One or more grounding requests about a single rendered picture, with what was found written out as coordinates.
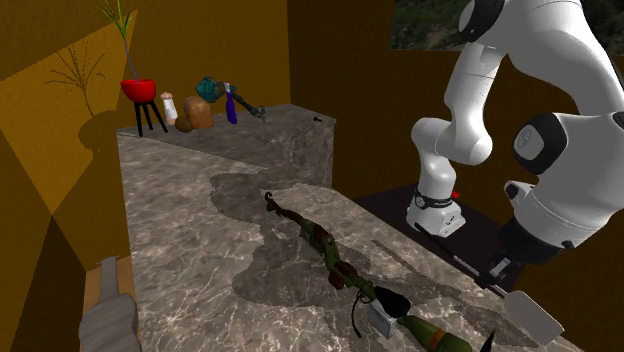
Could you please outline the green bottle with orange band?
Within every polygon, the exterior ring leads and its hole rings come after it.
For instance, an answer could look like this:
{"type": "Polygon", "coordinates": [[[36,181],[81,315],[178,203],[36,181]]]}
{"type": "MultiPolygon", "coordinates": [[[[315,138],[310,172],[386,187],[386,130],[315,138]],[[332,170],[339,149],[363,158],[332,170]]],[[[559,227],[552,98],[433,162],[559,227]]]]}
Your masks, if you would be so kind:
{"type": "Polygon", "coordinates": [[[403,316],[397,322],[407,328],[427,352],[473,352],[466,340],[417,316],[403,316]]]}

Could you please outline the dark robot stand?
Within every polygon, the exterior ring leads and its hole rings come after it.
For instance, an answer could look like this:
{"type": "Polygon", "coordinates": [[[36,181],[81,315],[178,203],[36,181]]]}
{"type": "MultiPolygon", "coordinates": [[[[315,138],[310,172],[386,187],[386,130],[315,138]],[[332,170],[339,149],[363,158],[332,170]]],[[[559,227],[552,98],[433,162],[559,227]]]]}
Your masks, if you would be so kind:
{"type": "Polygon", "coordinates": [[[457,200],[466,223],[447,238],[429,237],[412,228],[406,220],[407,207],[410,205],[415,188],[416,184],[408,184],[360,197],[354,199],[354,202],[453,267],[474,278],[475,275],[456,261],[454,256],[474,269],[482,269],[502,248],[498,235],[501,226],[457,200]]]}

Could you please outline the small grey box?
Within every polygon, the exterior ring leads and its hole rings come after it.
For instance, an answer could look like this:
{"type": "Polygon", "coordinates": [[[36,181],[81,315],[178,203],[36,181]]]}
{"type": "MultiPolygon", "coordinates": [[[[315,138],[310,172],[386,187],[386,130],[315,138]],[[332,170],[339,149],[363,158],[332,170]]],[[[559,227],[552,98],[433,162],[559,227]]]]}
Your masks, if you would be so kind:
{"type": "Polygon", "coordinates": [[[367,319],[371,326],[386,339],[390,339],[394,335],[397,319],[388,315],[377,299],[368,305],[367,319]]]}

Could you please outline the green and brown toy rifle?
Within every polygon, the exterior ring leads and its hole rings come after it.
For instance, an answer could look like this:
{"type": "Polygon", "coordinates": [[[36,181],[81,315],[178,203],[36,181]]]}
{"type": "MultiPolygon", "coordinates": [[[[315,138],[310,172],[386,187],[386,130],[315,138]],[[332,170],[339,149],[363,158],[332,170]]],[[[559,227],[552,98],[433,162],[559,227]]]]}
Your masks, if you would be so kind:
{"type": "Polygon", "coordinates": [[[370,303],[376,299],[374,284],[363,278],[350,263],[341,259],[337,242],[331,233],[299,213],[282,208],[273,199],[271,192],[266,192],[264,199],[267,202],[268,212],[275,212],[279,217],[288,218],[299,225],[300,236],[323,257],[325,267],[329,272],[328,282],[336,290],[356,287],[357,297],[360,300],[367,298],[367,303],[370,303]]]}

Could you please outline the purple bottle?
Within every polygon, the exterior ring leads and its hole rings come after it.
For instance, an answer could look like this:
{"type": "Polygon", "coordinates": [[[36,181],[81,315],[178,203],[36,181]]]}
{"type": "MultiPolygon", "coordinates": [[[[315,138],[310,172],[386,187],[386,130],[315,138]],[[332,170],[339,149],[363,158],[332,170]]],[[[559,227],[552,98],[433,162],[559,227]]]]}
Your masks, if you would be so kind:
{"type": "Polygon", "coordinates": [[[231,124],[237,123],[236,106],[233,99],[231,85],[228,82],[224,83],[225,93],[227,97],[226,101],[226,114],[227,119],[231,124]]]}

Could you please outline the teal desk lamp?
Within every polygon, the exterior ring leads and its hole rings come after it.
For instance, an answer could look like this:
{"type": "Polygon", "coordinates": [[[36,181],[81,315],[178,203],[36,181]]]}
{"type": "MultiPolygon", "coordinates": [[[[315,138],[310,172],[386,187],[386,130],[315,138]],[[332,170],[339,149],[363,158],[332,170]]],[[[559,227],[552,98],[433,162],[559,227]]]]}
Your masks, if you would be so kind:
{"type": "MultiPolygon", "coordinates": [[[[224,83],[225,82],[217,81],[210,76],[206,76],[196,85],[195,90],[198,95],[207,102],[215,103],[222,96],[226,97],[224,83]]],[[[266,111],[264,106],[260,106],[259,108],[253,107],[251,104],[246,102],[241,95],[237,93],[237,87],[234,85],[231,85],[231,90],[235,104],[238,103],[239,105],[244,107],[252,116],[259,118],[262,121],[266,120],[266,111]]]]}

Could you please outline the brown bread loaf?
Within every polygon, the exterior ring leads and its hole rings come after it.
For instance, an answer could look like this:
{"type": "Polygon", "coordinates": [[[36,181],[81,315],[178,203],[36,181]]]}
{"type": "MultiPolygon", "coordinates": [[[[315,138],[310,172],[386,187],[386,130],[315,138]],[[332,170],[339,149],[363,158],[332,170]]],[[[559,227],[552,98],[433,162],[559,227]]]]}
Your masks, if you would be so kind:
{"type": "Polygon", "coordinates": [[[184,101],[184,113],[194,129],[214,126],[214,117],[210,104],[200,96],[190,96],[184,101]]]}

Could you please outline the white shaker with brown top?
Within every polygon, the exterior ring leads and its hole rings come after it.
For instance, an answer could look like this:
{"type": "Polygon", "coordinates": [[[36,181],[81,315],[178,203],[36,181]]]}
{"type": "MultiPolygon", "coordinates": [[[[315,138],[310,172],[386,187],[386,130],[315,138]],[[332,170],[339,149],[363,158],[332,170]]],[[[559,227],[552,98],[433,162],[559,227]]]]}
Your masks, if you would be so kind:
{"type": "Polygon", "coordinates": [[[163,102],[167,124],[174,125],[178,118],[178,113],[173,101],[173,95],[169,92],[163,92],[160,94],[160,98],[163,102]]]}

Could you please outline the plant in red pot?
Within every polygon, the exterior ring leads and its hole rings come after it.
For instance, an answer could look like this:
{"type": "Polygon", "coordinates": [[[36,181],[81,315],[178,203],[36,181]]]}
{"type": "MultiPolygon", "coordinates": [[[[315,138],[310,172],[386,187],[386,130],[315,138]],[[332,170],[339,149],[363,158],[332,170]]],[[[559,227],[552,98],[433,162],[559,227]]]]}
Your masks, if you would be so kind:
{"type": "Polygon", "coordinates": [[[120,87],[124,95],[133,103],[138,136],[143,136],[143,122],[147,123],[150,130],[154,129],[150,112],[155,114],[163,132],[167,133],[168,128],[154,101],[155,81],[139,78],[129,55],[128,27],[132,20],[131,11],[122,9],[121,0],[115,0],[115,5],[112,5],[109,0],[96,0],[96,7],[117,28],[123,40],[124,53],[132,78],[122,80],[120,87]]]}

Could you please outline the dark wall picture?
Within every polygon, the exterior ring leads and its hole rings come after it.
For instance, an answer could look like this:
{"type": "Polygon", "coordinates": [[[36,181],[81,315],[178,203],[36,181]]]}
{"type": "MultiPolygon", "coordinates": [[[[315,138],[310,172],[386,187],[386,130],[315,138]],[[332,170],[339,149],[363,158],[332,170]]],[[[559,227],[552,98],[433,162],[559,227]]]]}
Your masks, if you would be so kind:
{"type": "Polygon", "coordinates": [[[394,50],[460,51],[461,13],[470,0],[395,0],[390,37],[394,50]]]}

